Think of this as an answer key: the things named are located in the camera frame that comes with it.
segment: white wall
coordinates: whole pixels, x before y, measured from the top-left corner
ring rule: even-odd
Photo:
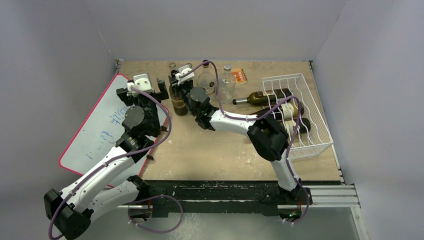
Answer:
[[[312,60],[346,0],[86,0],[115,58]]]
[[[423,239],[424,2],[350,0],[314,61],[371,239]]]
[[[113,66],[82,3],[0,1],[1,239],[47,239],[43,195],[78,177],[57,161]]]

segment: white wire rack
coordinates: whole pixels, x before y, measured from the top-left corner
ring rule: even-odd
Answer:
[[[323,116],[318,110],[317,104],[312,97],[311,91],[305,81],[303,74],[297,73],[265,77],[262,78],[262,82],[259,87],[259,91],[263,92],[263,94],[267,96],[275,95],[276,93],[273,90],[283,91],[282,89],[289,89],[294,96],[299,98],[304,106],[304,113],[302,118],[307,118],[310,121],[310,130],[307,131],[307,133],[299,134],[299,131],[297,131],[296,139],[294,140],[293,146],[291,147],[289,157],[294,160],[320,155],[322,152],[324,152],[324,150],[333,144],[333,139],[324,122]],[[272,107],[269,97],[268,106]],[[283,115],[283,111],[278,109],[274,111],[273,114],[275,118],[278,114]]]

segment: white bracket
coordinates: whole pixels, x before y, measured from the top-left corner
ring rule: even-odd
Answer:
[[[134,82],[127,82],[126,87],[128,88],[128,93],[131,93],[133,97],[137,96],[139,93],[133,91],[131,87],[148,94],[153,93],[155,91],[152,87],[152,82],[150,81],[150,77],[147,73],[135,75],[132,79]]]
[[[184,65],[180,68],[178,68],[178,73],[175,74],[175,78],[178,80],[178,86],[186,81],[189,81],[190,79],[195,77],[195,73],[192,72],[189,75],[185,76],[185,77],[181,77],[184,74],[187,74],[188,72],[190,72],[192,69],[189,67],[189,65]]]

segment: wooden board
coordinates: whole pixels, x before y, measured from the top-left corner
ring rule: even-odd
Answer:
[[[169,86],[170,61],[124,61],[120,73],[132,78],[148,73],[154,80],[164,79]],[[186,63],[198,65],[200,61],[175,61],[177,67]],[[317,90],[307,62],[275,61],[217,61],[221,71],[230,63],[233,68],[243,68],[247,83],[236,86],[235,97],[247,97],[258,91],[262,78],[302,73],[317,104]],[[147,180],[277,180],[271,164],[261,158],[246,137],[223,131],[203,130],[190,114],[178,116],[173,112],[170,100],[163,104],[170,109],[172,132],[169,138],[152,151],[154,161],[148,162],[142,171]],[[251,114],[260,107],[224,104],[228,112]],[[293,162],[297,174],[304,181],[340,180],[336,160],[331,148],[317,157]]]

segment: gray wall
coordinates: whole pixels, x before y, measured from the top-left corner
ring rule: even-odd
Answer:
[[[312,60],[346,0],[86,0],[115,58]]]
[[[424,2],[351,0],[314,61],[372,239],[423,239]]]
[[[99,218],[78,240],[359,240],[349,208],[311,208],[302,223],[282,224],[278,216],[261,214],[185,213],[181,225],[156,234],[128,224],[127,210],[114,209]],[[166,230],[180,216],[149,219],[145,226]]]
[[[47,239],[43,195],[77,178],[57,161],[113,66],[82,3],[0,1],[1,239]]]

